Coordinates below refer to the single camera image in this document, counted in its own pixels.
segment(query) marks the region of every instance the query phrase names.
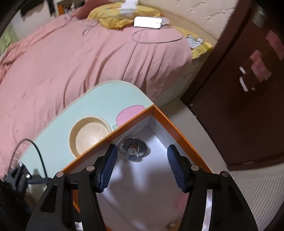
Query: black cable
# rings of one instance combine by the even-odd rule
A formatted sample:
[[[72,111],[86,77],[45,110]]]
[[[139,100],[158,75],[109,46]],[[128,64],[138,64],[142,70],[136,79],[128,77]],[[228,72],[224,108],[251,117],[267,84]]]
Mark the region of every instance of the black cable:
[[[97,19],[97,21],[93,21],[90,25],[85,26],[85,29],[83,30],[82,35],[85,35],[85,32],[89,29],[88,32],[87,32],[87,34],[88,34],[89,31],[90,31],[90,29],[92,29],[94,26],[96,26],[96,25],[94,25],[94,26],[91,27],[91,25],[92,25],[94,22],[97,22],[97,23],[96,23],[96,25],[97,25],[97,24],[99,23],[99,20]]]
[[[40,154],[40,151],[39,151],[38,147],[36,146],[36,144],[35,144],[32,140],[27,139],[27,138],[22,139],[22,140],[17,144],[17,146],[16,146],[16,148],[15,148],[15,150],[14,150],[14,152],[13,152],[13,155],[12,155],[12,157],[11,157],[11,161],[10,161],[10,165],[9,165],[8,172],[10,172],[10,170],[11,170],[11,165],[12,165],[12,162],[13,162],[13,159],[14,159],[14,157],[15,157],[15,154],[16,154],[17,149],[18,149],[19,146],[20,146],[23,142],[25,142],[25,141],[31,142],[31,143],[33,144],[33,146],[36,148],[37,153],[38,153],[39,158],[40,158],[40,161],[41,161],[41,164],[42,164],[42,168],[43,168],[43,171],[44,171],[45,178],[47,178],[46,168],[45,168],[45,165],[44,165],[42,156],[41,156],[41,154]]]
[[[158,28],[158,30],[160,29],[166,29],[166,28],[171,28],[171,27],[161,27],[161,28]],[[170,40],[170,41],[165,41],[165,42],[140,42],[139,40],[136,40],[134,38],[134,35],[136,35],[138,32],[141,32],[141,31],[144,31],[144,30],[153,30],[152,28],[146,28],[146,29],[142,29],[142,30],[138,30],[136,31],[133,35],[132,35],[132,40],[134,42],[137,42],[137,43],[142,43],[142,44],[162,44],[162,43],[169,43],[169,42],[177,42],[179,40],[182,40],[184,38],[184,36],[182,35],[180,38],[177,38],[177,39],[174,39],[174,40]]]

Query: pink bedsheet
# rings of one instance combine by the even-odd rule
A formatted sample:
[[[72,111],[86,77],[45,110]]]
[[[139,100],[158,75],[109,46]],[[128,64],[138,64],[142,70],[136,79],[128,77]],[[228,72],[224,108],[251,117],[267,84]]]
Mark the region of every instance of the pink bedsheet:
[[[190,64],[186,39],[136,43],[132,36],[141,28],[110,30],[99,24],[82,35],[92,22],[58,17],[10,45],[0,60],[0,179],[21,139],[35,139],[60,111],[95,85],[124,80],[154,100]],[[180,36],[166,28],[139,32],[135,38],[161,42]],[[27,146],[20,147],[13,164]]]

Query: white wall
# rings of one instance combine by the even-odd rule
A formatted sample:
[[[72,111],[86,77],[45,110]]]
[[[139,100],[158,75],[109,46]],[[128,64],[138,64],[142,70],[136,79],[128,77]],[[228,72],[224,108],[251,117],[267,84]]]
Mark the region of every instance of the white wall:
[[[45,1],[43,4],[38,5],[34,9],[27,12],[24,17],[22,17],[21,12],[18,11],[12,19],[11,24],[13,25],[18,38],[21,39],[34,32],[36,29],[40,28],[50,20],[51,17],[48,3]]]

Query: red cushion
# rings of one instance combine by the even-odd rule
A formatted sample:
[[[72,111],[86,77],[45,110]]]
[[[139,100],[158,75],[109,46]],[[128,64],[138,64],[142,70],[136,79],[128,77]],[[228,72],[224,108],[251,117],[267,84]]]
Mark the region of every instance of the red cushion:
[[[85,5],[83,5],[81,7],[81,9],[78,11],[77,13],[77,18],[78,19],[84,19],[84,18],[87,18],[89,13],[97,8],[97,7],[100,7],[102,5],[105,5],[105,4],[109,4],[109,3],[112,3],[111,1],[108,1],[108,0],[88,0]]]

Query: metal object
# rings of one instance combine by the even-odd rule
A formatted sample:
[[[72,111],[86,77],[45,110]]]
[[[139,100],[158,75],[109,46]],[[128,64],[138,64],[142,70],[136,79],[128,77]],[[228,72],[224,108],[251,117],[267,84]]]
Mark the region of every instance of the metal object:
[[[258,6],[257,12],[253,17],[252,22],[258,27],[262,27],[265,20],[266,20],[266,15],[264,13],[264,10],[260,6]]]
[[[199,170],[199,167],[196,166],[196,165],[193,165],[193,166],[191,166],[191,169],[192,169],[193,171],[198,171],[198,170]]]
[[[230,174],[227,171],[222,171],[222,176],[228,177]]]
[[[147,153],[147,145],[137,138],[126,138],[120,142],[120,151],[128,160],[138,160]]]
[[[86,169],[87,169],[88,172],[91,172],[95,169],[95,167],[93,165],[90,165]]]
[[[59,178],[59,177],[62,177],[64,175],[64,172],[58,172],[57,174],[56,174],[56,176]]]

